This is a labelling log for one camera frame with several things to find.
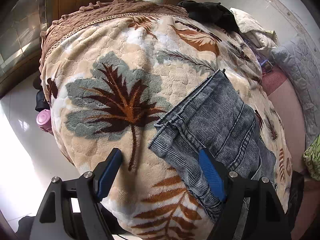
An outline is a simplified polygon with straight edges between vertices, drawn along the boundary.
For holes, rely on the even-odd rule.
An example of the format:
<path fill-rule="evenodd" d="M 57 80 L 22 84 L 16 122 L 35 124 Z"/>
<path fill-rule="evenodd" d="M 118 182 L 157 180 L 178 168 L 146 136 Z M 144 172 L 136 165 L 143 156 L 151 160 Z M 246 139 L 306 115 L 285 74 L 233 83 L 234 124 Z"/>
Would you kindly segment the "grey washed denim pants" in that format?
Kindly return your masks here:
<path fill-rule="evenodd" d="M 276 157 L 260 137 L 256 114 L 221 70 L 200 83 L 155 128 L 149 149 L 176 169 L 212 221 L 218 219 L 222 202 L 199 165 L 202 149 L 243 178 L 274 180 Z"/>

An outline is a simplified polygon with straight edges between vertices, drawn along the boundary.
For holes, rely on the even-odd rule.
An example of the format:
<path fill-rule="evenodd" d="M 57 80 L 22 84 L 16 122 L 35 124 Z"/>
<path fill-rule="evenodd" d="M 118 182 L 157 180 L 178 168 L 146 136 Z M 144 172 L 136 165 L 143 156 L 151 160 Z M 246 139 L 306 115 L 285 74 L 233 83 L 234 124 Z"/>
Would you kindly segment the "green patterned folded blanket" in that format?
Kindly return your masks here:
<path fill-rule="evenodd" d="M 303 160 L 311 178 L 320 181 L 320 135 L 305 150 Z"/>

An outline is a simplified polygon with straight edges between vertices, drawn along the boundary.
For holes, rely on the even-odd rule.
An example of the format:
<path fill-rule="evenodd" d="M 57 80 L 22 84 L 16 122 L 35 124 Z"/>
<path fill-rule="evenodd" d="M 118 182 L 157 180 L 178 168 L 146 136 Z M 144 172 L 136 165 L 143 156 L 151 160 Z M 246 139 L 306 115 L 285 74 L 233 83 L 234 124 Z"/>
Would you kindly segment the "pink round bottle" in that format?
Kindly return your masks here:
<path fill-rule="evenodd" d="M 53 134 L 50 110 L 40 111 L 36 117 L 36 123 L 42 131 Z"/>

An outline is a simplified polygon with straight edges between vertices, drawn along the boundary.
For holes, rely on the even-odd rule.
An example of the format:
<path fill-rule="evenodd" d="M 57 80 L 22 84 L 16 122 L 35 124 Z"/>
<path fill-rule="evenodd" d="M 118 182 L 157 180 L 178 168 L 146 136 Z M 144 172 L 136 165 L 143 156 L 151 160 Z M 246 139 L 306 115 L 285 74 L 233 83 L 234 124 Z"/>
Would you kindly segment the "pink padded headboard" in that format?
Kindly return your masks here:
<path fill-rule="evenodd" d="M 319 215 L 319 181 L 309 176 L 303 163 L 304 116 L 291 81 L 277 66 L 263 75 L 263 89 L 283 122 L 293 170 L 304 176 L 303 199 L 291 233 L 292 239 L 300 239 Z"/>

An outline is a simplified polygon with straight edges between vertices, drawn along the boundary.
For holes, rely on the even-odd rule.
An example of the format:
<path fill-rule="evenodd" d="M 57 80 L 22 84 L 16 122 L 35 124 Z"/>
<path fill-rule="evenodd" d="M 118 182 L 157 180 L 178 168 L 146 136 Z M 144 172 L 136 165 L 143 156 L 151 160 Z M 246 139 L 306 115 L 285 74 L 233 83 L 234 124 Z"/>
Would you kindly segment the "purple package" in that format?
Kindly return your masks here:
<path fill-rule="evenodd" d="M 273 65 L 268 61 L 268 59 L 260 57 L 258 59 L 263 75 L 271 72 L 273 70 Z"/>

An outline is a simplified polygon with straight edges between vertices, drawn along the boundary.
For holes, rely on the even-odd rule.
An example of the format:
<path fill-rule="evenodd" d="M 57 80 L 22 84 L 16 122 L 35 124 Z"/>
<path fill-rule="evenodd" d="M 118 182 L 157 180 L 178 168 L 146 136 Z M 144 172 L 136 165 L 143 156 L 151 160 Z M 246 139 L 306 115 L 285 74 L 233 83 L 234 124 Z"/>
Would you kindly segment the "leaf pattern quilted bedspread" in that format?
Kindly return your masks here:
<path fill-rule="evenodd" d="M 252 49 L 239 34 L 214 24 L 174 20 L 169 27 L 176 47 L 156 51 L 152 73 L 130 70 L 124 60 L 108 53 L 94 62 L 88 77 L 72 77 L 59 96 L 48 101 L 61 152 L 84 173 L 113 148 L 121 150 L 122 165 L 101 203 L 126 231 L 142 239 L 206 239 L 216 221 L 149 144 L 157 132 L 155 123 L 221 70 L 256 114 L 260 137 L 276 157 L 270 182 L 287 211 L 291 154 Z"/>

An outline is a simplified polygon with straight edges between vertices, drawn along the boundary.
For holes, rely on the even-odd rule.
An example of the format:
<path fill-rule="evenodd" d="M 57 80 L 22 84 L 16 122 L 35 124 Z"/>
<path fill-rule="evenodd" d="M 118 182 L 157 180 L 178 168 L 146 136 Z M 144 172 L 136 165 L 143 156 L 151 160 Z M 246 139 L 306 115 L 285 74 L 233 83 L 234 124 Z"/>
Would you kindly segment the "grey quilted pillow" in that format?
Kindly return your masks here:
<path fill-rule="evenodd" d="M 302 108 L 305 143 L 309 147 L 319 135 L 319 66 L 299 35 L 273 48 L 271 58 L 293 85 Z"/>

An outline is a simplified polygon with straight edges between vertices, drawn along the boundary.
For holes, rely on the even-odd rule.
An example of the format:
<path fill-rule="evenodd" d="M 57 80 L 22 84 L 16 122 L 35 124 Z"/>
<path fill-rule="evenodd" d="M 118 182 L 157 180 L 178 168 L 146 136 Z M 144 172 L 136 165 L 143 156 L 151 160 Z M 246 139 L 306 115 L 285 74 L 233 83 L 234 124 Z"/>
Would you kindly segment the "cream pillow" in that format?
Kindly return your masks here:
<path fill-rule="evenodd" d="M 260 23 L 250 14 L 240 9 L 231 8 L 240 33 L 252 42 L 256 50 L 268 55 L 273 48 L 278 47 L 279 41 L 274 30 L 264 29 Z"/>

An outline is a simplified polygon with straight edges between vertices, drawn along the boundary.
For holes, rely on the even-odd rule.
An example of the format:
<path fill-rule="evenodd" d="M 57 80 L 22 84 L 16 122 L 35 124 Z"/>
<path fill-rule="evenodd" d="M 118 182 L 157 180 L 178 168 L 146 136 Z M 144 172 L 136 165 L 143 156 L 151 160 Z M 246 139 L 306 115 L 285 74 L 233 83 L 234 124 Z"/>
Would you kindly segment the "black garment left side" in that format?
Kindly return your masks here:
<path fill-rule="evenodd" d="M 198 3 L 188 0 L 181 1 L 177 6 L 184 8 L 192 20 L 200 23 L 214 24 L 227 32 L 233 31 L 240 34 L 234 15 L 220 2 Z"/>

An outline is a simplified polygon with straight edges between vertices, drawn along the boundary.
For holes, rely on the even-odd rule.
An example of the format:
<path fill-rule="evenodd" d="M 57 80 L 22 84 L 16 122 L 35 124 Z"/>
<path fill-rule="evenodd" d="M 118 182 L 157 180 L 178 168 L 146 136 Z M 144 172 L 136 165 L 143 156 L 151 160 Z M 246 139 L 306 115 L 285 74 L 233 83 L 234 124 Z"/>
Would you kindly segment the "stained glass wooden door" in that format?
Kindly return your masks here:
<path fill-rule="evenodd" d="M 97 3 L 54 21 L 42 37 L 31 64 L 40 64 L 39 80 L 46 101 L 55 100 L 59 89 L 72 77 L 88 77 L 95 61 L 108 53 L 124 60 L 130 70 L 153 72 L 156 51 L 175 48 L 174 20 L 190 23 L 186 10 L 150 2 Z"/>

